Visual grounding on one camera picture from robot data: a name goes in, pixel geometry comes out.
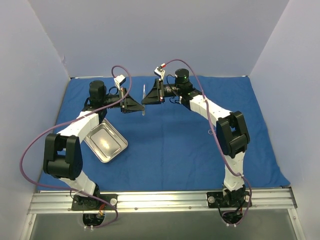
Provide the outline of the steel tweezers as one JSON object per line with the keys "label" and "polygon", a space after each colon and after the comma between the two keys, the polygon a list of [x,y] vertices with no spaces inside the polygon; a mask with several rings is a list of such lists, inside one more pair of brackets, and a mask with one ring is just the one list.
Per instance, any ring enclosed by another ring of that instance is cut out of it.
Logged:
{"label": "steel tweezers", "polygon": [[[143,85],[143,92],[142,92],[142,100],[146,97],[146,85]],[[145,104],[142,104],[142,106],[144,107],[143,111],[142,111],[142,116],[145,116],[146,114],[146,107]]]}

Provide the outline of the stainless steel instrument tray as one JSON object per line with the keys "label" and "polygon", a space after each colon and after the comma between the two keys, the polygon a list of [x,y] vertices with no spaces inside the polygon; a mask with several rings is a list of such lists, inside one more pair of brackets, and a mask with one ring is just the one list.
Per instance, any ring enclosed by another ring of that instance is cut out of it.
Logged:
{"label": "stainless steel instrument tray", "polygon": [[108,163],[128,147],[128,141],[104,119],[84,138],[87,146],[102,163]]}

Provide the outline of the blue surgical cloth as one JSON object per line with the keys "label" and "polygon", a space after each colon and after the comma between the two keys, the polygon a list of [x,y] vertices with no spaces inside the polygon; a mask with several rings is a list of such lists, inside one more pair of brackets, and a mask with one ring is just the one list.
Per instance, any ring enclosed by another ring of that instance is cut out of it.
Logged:
{"label": "blue surgical cloth", "polygon": [[[244,176],[253,188],[286,187],[267,126],[248,77],[191,77],[196,88],[230,111],[243,113],[250,136]],[[103,163],[81,143],[83,171],[102,191],[194,191],[222,187],[225,165],[209,123],[168,100],[145,112],[109,109],[106,119],[128,141],[127,148]]]}

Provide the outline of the steel surgical scissors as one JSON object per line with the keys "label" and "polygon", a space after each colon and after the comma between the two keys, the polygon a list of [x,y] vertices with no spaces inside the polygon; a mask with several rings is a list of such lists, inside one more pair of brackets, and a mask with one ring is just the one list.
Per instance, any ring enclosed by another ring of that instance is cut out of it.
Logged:
{"label": "steel surgical scissors", "polygon": [[207,133],[208,133],[209,135],[213,135],[213,134],[216,134],[217,131],[216,131],[216,129],[214,128],[213,130],[212,130],[212,129],[209,129],[209,130],[207,131]]}

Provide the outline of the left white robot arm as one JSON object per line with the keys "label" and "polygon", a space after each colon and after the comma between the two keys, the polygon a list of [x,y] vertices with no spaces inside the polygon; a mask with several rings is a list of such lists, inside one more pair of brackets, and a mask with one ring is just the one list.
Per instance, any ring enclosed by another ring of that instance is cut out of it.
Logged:
{"label": "left white robot arm", "polygon": [[76,120],[45,138],[43,171],[74,189],[90,210],[100,206],[101,197],[97,184],[83,171],[81,143],[103,122],[108,108],[119,108],[122,113],[145,109],[126,88],[120,87],[117,94],[110,94],[103,81],[94,80],[89,84],[89,96]]}

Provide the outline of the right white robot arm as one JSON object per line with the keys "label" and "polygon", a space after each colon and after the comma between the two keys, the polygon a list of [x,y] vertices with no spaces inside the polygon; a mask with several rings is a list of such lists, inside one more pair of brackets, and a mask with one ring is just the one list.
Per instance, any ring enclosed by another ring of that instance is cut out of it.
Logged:
{"label": "right white robot arm", "polygon": [[244,115],[209,100],[193,87],[185,68],[175,71],[173,84],[164,83],[164,66],[158,66],[154,73],[157,78],[142,104],[156,105],[163,103],[165,98],[178,97],[178,104],[208,120],[225,165],[222,200],[225,205],[234,206],[245,191],[243,162],[250,136]]}

